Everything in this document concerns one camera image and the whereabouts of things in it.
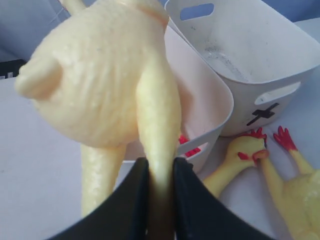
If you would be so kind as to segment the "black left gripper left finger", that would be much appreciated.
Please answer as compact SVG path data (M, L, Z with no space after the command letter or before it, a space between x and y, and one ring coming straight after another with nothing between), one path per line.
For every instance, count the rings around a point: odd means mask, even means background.
M52 240L144 240L147 229L149 163L138 158L117 189L92 213Z

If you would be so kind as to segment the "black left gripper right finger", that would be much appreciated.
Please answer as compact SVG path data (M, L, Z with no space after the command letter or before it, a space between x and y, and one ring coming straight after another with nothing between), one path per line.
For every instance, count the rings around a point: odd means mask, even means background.
M173 162L177 240L271 240L228 210L203 185L183 157Z

